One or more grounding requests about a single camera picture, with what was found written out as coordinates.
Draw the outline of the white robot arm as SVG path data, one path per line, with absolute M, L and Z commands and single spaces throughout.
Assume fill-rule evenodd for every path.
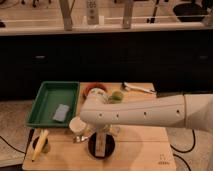
M 104 90 L 92 88 L 81 107 L 80 118 L 96 127 L 142 125 L 187 128 L 213 134 L 213 94 L 184 94 L 109 104 Z

